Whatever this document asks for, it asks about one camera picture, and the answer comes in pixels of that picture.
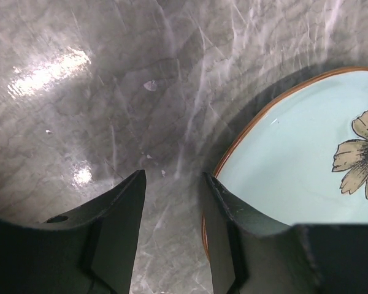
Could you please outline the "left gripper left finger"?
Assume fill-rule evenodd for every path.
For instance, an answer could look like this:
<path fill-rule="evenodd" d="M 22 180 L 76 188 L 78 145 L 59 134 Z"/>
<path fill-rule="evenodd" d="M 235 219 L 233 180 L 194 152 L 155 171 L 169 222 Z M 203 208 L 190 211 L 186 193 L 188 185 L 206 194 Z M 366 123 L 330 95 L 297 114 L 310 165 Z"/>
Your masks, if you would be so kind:
<path fill-rule="evenodd" d="M 128 293 L 147 178 L 23 225 L 0 219 L 0 293 Z"/>

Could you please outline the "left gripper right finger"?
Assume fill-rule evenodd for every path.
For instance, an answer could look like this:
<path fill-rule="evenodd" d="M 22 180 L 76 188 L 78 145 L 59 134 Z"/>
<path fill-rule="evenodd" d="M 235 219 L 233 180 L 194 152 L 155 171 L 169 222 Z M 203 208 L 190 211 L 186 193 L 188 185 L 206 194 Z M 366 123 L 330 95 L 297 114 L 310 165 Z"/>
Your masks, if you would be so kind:
<path fill-rule="evenodd" d="M 368 225 L 284 225 L 204 178 L 215 293 L 368 293 Z"/>

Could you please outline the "mint green flower plate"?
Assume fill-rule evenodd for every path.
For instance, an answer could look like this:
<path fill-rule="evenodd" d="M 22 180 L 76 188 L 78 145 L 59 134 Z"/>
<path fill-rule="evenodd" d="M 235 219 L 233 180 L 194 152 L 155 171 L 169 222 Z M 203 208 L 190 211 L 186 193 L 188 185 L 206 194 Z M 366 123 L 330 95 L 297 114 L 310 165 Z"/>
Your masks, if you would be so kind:
<path fill-rule="evenodd" d="M 296 224 L 368 225 L 368 67 L 332 70 L 279 95 L 214 175 L 257 235 Z"/>

